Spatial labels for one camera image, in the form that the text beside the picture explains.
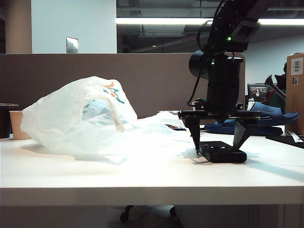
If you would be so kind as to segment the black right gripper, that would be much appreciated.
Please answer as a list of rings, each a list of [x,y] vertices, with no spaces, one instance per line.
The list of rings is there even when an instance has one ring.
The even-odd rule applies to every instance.
[[[178,117],[184,122],[192,136],[196,153],[200,153],[200,121],[236,119],[233,147],[239,149],[242,144],[258,129],[260,111],[244,111],[237,106],[238,84],[208,83],[207,98],[193,100],[198,82],[195,83],[190,99],[187,102],[192,110],[179,111]]]

